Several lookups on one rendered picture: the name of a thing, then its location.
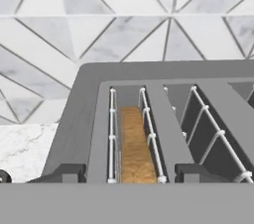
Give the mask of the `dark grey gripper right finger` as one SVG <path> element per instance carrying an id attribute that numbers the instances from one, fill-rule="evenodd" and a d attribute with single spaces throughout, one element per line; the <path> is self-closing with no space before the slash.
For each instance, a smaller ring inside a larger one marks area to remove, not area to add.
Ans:
<path id="1" fill-rule="evenodd" d="M 210 173 L 198 164 L 175 164 L 176 183 L 230 183 L 218 174 Z"/>

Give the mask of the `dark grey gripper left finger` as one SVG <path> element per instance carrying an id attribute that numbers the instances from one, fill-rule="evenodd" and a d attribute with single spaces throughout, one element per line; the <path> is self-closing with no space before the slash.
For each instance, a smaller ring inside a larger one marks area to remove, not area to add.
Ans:
<path id="1" fill-rule="evenodd" d="M 61 164 L 52 173 L 32 179 L 30 183 L 86 183 L 85 173 L 85 164 Z"/>

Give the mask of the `grey toaster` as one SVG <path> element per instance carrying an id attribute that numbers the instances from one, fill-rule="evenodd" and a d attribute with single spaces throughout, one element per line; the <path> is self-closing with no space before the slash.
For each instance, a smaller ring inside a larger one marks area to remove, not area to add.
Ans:
<path id="1" fill-rule="evenodd" d="M 254 62 L 148 61 L 83 65 L 43 175 L 85 164 L 87 183 L 121 182 L 120 109 L 137 106 L 157 182 L 175 164 L 198 164 L 234 183 L 254 183 Z"/>

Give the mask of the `brown bread slice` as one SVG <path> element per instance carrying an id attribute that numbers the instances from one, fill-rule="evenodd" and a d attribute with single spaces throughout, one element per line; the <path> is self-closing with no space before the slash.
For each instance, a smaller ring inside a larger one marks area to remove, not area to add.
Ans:
<path id="1" fill-rule="evenodd" d="M 146 144 L 143 119 L 137 106 L 120 109 L 121 182 L 157 182 L 154 164 Z"/>

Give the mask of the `black toaster lever knob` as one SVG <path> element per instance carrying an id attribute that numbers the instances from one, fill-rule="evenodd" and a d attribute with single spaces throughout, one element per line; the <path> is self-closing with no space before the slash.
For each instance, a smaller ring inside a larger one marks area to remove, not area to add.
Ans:
<path id="1" fill-rule="evenodd" d="M 11 183 L 11 182 L 12 182 L 11 175 L 7 171 L 0 169 L 0 183 Z"/>

